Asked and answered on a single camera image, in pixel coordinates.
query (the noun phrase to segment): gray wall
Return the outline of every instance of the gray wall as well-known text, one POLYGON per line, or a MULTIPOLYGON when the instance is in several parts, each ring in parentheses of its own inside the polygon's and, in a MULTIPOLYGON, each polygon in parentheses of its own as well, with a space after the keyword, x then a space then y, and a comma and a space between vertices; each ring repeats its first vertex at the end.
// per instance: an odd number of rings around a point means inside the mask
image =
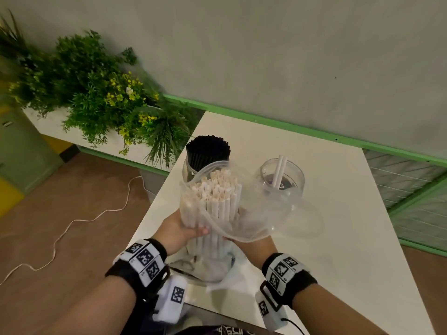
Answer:
POLYGON ((174 95, 447 158, 447 0, 0 0, 93 29, 174 95))

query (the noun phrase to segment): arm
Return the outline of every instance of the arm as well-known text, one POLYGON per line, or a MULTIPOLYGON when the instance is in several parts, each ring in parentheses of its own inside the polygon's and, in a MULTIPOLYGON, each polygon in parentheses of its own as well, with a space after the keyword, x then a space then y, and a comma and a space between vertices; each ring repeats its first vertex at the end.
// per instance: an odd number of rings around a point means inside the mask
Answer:
MULTIPOLYGON (((185 228, 177 210, 163 220, 152 238, 160 242, 167 254, 171 255, 184 247, 189 239, 206 234, 206 228, 185 228)), ((42 334, 119 335, 135 302, 135 292, 123 278, 107 276, 42 334)))
MULTIPOLYGON (((278 252, 270 236, 250 243, 234 242, 259 269, 262 269, 271 254, 278 252)), ((295 295, 293 310, 311 335, 386 334, 317 284, 312 284, 295 295)))

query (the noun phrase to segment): power cord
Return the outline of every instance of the power cord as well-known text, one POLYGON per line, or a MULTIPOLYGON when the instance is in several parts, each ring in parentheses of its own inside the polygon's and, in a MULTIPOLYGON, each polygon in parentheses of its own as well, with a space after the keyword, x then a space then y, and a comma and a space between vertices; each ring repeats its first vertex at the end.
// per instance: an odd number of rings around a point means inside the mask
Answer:
POLYGON ((298 325, 297 325, 295 322, 289 320, 288 318, 281 318, 281 321, 287 321, 287 322, 290 322, 290 323, 293 324, 295 327, 297 327, 298 330, 299 330, 303 335, 306 335, 305 333, 303 333, 303 331, 301 330, 301 328, 298 327, 298 325))
POLYGON ((4 278, 4 280, 2 281, 2 283, 0 283, 0 285, 2 285, 3 283, 5 283, 5 281, 8 279, 8 277, 9 276, 11 276, 11 274, 12 273, 14 273, 17 269, 19 269, 21 266, 26 266, 26 267, 28 267, 30 270, 32 270, 32 271, 38 271, 38 270, 41 270, 41 269, 43 269, 43 268, 45 268, 47 265, 49 265, 51 262, 53 262, 53 260, 56 258, 56 243, 67 233, 67 231, 70 229, 70 227, 71 227, 71 225, 73 224, 73 222, 76 222, 76 221, 79 221, 79 222, 93 222, 93 221, 95 221, 97 218, 99 218, 102 214, 104 214, 105 212, 119 212, 119 211, 121 211, 121 210, 123 210, 124 208, 126 208, 126 206, 127 206, 127 203, 129 202, 129 195, 130 195, 130 193, 131 193, 131 182, 133 181, 133 180, 135 180, 135 179, 137 179, 137 178, 141 178, 142 179, 142 186, 143 186, 143 188, 144 188, 144 190, 145 191, 148 191, 149 193, 151 193, 151 194, 153 194, 153 195, 155 195, 152 191, 150 191, 150 190, 147 190, 146 189, 146 186, 144 185, 144 179, 143 179, 143 177, 140 175, 140 176, 136 176, 136 177, 134 177, 133 179, 131 179, 130 181, 129 181, 129 183, 127 184, 127 197, 126 197, 126 203, 124 204, 124 207, 122 207, 122 208, 120 208, 120 209, 107 209, 107 210, 104 210, 101 214, 99 214, 98 216, 96 216, 93 220, 79 220, 79 219, 76 219, 76 220, 73 220, 73 221, 71 221, 70 222, 70 224, 68 225, 68 227, 65 229, 65 231, 62 233, 62 235, 60 235, 58 238, 57 238, 57 240, 53 243, 53 258, 46 264, 46 265, 43 265, 42 267, 40 267, 40 268, 34 268, 33 266, 31 266, 31 265, 29 265, 29 264, 27 264, 27 263, 22 263, 22 264, 20 264, 20 265, 18 265, 17 267, 15 267, 13 270, 11 270, 9 273, 8 273, 8 275, 6 275, 6 277, 4 278))

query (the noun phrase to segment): hand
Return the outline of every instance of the hand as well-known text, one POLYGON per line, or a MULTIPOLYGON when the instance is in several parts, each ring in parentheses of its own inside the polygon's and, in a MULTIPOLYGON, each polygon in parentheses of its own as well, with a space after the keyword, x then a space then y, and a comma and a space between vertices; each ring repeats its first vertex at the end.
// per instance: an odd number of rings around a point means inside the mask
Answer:
POLYGON ((180 218, 180 210, 177 209, 163 220, 152 238, 165 247, 169 256, 177 253, 182 247, 186 246, 188 240, 206 234, 208 234, 208 229, 206 227, 198 227, 194 229, 186 228, 180 218))
POLYGON ((278 252, 271 236, 254 242, 231 241, 244 252, 251 264, 259 269, 262 269, 262 265, 271 254, 278 252))

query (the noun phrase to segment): white cable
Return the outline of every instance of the white cable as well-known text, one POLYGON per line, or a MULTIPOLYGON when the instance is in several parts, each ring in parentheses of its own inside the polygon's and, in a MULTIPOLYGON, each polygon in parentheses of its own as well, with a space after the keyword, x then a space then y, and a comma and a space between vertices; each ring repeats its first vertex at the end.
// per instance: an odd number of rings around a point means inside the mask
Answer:
POLYGON ((60 236, 57 238, 57 240, 53 243, 53 258, 51 259, 50 262, 48 262, 46 265, 43 265, 42 267, 37 268, 37 269, 34 268, 33 266, 27 264, 27 263, 22 263, 22 264, 18 265, 17 267, 15 267, 13 270, 11 270, 11 271, 8 273, 8 275, 6 275, 6 277, 4 278, 4 280, 2 281, 2 283, 0 283, 0 285, 2 285, 3 283, 5 283, 5 281, 8 279, 8 277, 11 276, 11 274, 14 273, 14 272, 15 272, 17 269, 19 269, 21 266, 26 266, 26 267, 28 267, 30 270, 37 271, 37 270, 41 270, 41 269, 45 268, 47 265, 49 265, 51 262, 53 262, 53 260, 56 258, 56 243, 57 243, 57 242, 58 242, 58 241, 65 235, 65 233, 70 229, 70 227, 71 227, 71 225, 73 224, 73 222, 76 222, 76 221, 79 221, 79 222, 93 222, 93 221, 95 221, 98 217, 100 217, 102 214, 104 214, 105 212, 119 212, 119 211, 123 210, 124 208, 126 208, 127 203, 128 203, 128 201, 129 201, 129 195, 130 195, 130 193, 131 193, 131 182, 132 182, 133 180, 139 178, 139 177, 141 177, 141 179, 142 179, 142 186, 143 186, 144 190, 145 190, 145 191, 148 191, 148 192, 150 192, 150 193, 153 194, 152 191, 149 191, 149 190, 146 189, 146 187, 145 187, 145 185, 144 185, 144 179, 143 179, 142 176, 134 177, 134 178, 131 179, 131 180, 129 181, 129 183, 127 184, 127 198, 126 198, 126 203, 124 204, 124 207, 122 207, 121 209, 107 209, 107 210, 104 210, 101 214, 99 214, 98 216, 96 216, 93 220, 78 220, 78 219, 76 219, 76 220, 71 221, 70 224, 68 225, 68 227, 67 227, 67 228, 65 229, 65 231, 62 233, 62 235, 60 235, 60 236))

